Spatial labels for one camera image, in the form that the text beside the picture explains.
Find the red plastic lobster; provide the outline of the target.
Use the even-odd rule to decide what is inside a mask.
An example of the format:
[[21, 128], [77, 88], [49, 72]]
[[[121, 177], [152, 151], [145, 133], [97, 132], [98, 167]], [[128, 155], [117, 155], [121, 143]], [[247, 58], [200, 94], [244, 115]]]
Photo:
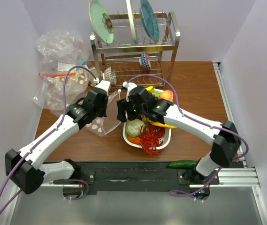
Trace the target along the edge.
[[154, 153], [160, 153], [160, 150], [157, 148], [163, 144], [159, 139], [162, 138], [164, 134], [164, 127], [158, 127], [151, 124], [146, 125], [143, 131], [140, 131], [139, 135], [141, 138], [140, 145], [142, 149], [150, 156]]

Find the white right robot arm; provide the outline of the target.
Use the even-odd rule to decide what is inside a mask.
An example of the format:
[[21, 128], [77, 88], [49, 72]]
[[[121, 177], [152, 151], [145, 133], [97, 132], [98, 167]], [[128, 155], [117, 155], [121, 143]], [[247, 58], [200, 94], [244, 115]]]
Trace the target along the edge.
[[117, 101], [119, 121], [128, 123], [138, 116], [145, 116], [151, 121], [187, 131], [212, 146], [211, 151], [193, 169], [185, 172], [185, 179], [203, 184], [215, 169], [229, 167], [235, 159], [241, 138], [233, 122], [220, 123], [204, 119], [181, 109], [171, 101], [158, 99], [146, 88], [132, 82], [125, 82], [123, 90], [127, 92], [126, 98]]

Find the clear polka dot zip bag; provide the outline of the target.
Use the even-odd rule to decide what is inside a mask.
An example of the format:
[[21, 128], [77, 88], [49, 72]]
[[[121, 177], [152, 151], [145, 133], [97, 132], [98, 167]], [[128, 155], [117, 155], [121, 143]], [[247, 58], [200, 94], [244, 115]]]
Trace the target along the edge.
[[121, 122], [117, 119], [118, 108], [117, 101], [121, 99], [121, 90], [116, 90], [108, 97], [106, 117], [97, 117], [90, 124], [87, 124], [84, 129], [92, 132], [100, 137], [107, 135], [116, 129]]

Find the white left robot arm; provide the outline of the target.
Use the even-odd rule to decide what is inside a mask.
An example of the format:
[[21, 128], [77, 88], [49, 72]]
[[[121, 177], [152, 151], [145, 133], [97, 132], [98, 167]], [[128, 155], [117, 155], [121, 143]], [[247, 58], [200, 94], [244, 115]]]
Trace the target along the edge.
[[88, 91], [82, 104], [75, 103], [59, 117], [46, 132], [19, 151], [5, 154], [6, 175], [26, 194], [35, 192], [43, 183], [66, 180], [70, 184], [81, 178], [81, 167], [70, 159], [45, 165], [47, 157], [67, 138], [90, 124], [97, 117], [105, 117], [108, 88], [96, 86]]

